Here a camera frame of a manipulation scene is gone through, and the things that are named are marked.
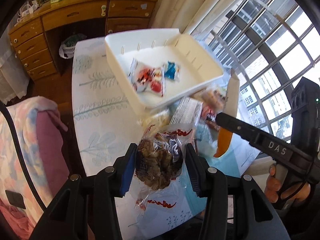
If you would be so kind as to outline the right hand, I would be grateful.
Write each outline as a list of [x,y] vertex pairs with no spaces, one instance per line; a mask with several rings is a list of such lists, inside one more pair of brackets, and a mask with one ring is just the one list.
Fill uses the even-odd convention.
[[[269,168],[269,176],[266,181],[266,187],[264,190],[265,196],[271,203],[276,203],[278,201],[278,191],[281,189],[281,182],[275,178],[276,174],[276,165],[272,164]],[[281,194],[281,199],[286,199],[295,193],[301,184],[297,184],[287,189]],[[309,196],[311,192],[311,186],[306,183],[304,186],[290,198],[290,200],[296,200],[298,203],[303,202]]]

